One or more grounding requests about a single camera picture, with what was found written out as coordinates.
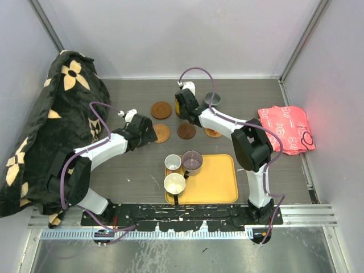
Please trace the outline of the yellow mug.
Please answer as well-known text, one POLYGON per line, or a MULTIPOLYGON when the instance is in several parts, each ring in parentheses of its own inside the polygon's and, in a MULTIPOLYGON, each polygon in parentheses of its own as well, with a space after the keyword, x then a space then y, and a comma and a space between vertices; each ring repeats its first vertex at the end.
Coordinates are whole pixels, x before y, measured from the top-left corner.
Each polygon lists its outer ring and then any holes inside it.
POLYGON ((180 105, 177 98, 175 98, 175 113, 178 117, 180 116, 180 105))

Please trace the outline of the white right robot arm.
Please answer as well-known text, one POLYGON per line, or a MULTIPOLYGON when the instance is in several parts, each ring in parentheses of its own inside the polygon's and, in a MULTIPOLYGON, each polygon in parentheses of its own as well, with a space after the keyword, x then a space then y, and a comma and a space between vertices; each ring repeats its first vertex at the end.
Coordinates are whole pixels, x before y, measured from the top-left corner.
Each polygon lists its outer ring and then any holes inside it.
POLYGON ((255 118, 236 119, 207 104, 200 105, 189 89, 178 91, 175 101, 181 119, 216 131, 232 141, 236 160, 247 173, 250 219, 256 224, 264 223, 274 206, 267 174, 273 147, 261 123, 255 118))

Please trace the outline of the light wooden coaster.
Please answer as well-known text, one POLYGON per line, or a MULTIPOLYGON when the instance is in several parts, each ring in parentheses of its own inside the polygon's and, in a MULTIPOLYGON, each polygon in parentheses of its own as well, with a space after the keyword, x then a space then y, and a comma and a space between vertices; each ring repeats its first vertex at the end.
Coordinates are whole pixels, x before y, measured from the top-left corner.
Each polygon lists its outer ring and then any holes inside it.
POLYGON ((218 133, 217 135, 213 134, 214 130, 211 130, 211 129, 205 128, 204 131, 205 131, 207 136, 212 137, 212 138, 218 138, 218 137, 222 136, 222 134, 220 134, 220 133, 218 133))

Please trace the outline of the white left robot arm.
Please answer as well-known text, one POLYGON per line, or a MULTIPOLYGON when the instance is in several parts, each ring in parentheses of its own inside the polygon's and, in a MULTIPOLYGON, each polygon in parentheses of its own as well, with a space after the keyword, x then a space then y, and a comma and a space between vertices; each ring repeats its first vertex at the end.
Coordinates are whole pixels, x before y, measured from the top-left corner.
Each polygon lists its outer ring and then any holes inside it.
POLYGON ((111 202, 89 187, 92 171, 109 159, 157 140, 152 120, 141 114, 125 118, 126 124, 109 136, 85 147, 59 150, 45 179, 46 189, 71 205, 92 212, 100 225, 108 225, 111 202))

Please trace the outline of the dark walnut coaster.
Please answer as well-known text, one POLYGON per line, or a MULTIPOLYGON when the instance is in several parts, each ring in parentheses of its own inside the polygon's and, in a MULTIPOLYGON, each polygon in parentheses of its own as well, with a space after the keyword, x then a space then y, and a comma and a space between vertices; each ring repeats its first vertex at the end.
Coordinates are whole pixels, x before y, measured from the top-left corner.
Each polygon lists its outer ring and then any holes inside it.
POLYGON ((177 134, 181 139, 192 139, 196 134, 196 129, 190 123, 183 123, 177 128, 177 134))

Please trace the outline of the brown ringed coaster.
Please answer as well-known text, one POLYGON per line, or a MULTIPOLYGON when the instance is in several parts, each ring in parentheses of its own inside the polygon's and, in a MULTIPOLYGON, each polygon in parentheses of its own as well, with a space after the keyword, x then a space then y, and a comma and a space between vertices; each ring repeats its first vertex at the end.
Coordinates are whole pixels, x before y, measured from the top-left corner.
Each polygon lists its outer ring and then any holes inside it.
POLYGON ((172 106, 165 101, 159 101, 152 105, 151 115, 156 119, 166 119, 172 113, 172 106))

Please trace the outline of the light woven coaster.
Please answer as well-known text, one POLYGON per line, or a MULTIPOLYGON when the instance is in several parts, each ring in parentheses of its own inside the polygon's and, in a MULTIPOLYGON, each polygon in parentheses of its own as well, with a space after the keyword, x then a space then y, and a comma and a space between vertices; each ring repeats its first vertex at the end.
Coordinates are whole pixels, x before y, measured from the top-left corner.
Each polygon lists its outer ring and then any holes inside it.
POLYGON ((153 128, 157 136, 157 140, 155 141, 155 143, 163 143, 168 140, 171 132, 167 125, 161 123, 155 124, 153 125, 153 128))

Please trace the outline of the purple glass mug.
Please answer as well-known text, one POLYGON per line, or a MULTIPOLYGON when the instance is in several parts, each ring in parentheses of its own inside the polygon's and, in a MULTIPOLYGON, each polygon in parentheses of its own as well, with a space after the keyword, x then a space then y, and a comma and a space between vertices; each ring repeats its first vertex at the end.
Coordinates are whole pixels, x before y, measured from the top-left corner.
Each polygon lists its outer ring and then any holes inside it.
POLYGON ((181 165, 184 170, 184 178, 187 179, 190 176, 196 176, 200 173, 200 169, 203 164, 202 155, 195 150, 185 152, 181 157, 181 165))

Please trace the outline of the grey mug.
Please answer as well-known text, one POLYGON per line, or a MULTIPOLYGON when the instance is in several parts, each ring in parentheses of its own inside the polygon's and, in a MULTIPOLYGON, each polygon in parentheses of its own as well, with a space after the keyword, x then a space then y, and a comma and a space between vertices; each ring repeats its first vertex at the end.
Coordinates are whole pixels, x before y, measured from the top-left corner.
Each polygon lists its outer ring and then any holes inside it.
POLYGON ((211 107, 217 107, 218 104, 221 102, 221 97, 219 94, 209 92, 204 97, 204 103, 207 105, 211 105, 211 107))

